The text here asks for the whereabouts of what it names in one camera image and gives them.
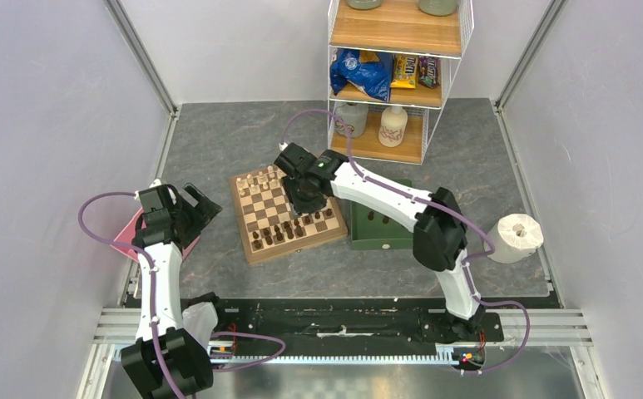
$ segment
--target paper towel roll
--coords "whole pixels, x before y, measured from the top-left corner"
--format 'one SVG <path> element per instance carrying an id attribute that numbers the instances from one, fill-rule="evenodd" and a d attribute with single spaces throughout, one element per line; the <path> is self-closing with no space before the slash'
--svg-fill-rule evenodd
<path id="1" fill-rule="evenodd" d="M 487 235 L 495 244 L 495 253 L 488 257 L 501 264 L 524 259 L 544 244 L 542 227 L 528 214 L 505 216 Z"/>

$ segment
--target green felt tray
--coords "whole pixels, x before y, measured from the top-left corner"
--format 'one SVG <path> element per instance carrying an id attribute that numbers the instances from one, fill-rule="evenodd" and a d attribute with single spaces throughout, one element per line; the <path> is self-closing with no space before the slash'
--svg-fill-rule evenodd
<path id="1" fill-rule="evenodd" d="M 412 187 L 410 179 L 393 179 L 401 185 Z M 370 249 L 411 249 L 413 234 L 401 224 L 390 219 L 383 223 L 384 215 L 375 212 L 368 220 L 370 208 L 358 203 L 350 205 L 350 248 L 367 251 Z"/>

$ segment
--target chessboard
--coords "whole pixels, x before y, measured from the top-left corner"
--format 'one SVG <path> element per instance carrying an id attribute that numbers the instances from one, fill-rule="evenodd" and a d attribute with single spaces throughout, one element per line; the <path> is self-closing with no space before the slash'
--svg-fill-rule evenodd
<path id="1" fill-rule="evenodd" d="M 348 228 L 335 198 L 313 214 L 296 215 L 275 165 L 230 178 L 235 216 L 250 264 L 341 239 Z"/>

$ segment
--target blue chip bag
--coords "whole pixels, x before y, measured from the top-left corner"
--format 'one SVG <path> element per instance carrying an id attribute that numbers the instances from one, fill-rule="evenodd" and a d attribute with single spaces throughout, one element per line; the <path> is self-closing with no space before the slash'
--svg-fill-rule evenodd
<path id="1" fill-rule="evenodd" d="M 381 101 L 389 101 L 393 56 L 387 52 L 369 52 L 340 48 L 331 62 L 331 88 L 335 95 L 348 82 L 358 90 Z"/>

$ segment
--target candy wrapper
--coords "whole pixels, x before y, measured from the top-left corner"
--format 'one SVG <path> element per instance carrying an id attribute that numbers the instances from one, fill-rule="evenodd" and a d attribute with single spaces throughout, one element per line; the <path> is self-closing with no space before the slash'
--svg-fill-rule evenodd
<path id="1" fill-rule="evenodd" d="M 390 87 L 413 89 L 417 87 L 417 58 L 397 55 L 394 58 L 394 77 Z"/>
<path id="2" fill-rule="evenodd" d="M 330 73 L 335 95 L 351 82 L 368 96 L 389 101 L 392 54 L 340 48 L 334 54 Z"/>
<path id="3" fill-rule="evenodd" d="M 430 89 L 438 87 L 440 76 L 438 75 L 439 59 L 436 57 L 419 58 L 419 84 Z"/>

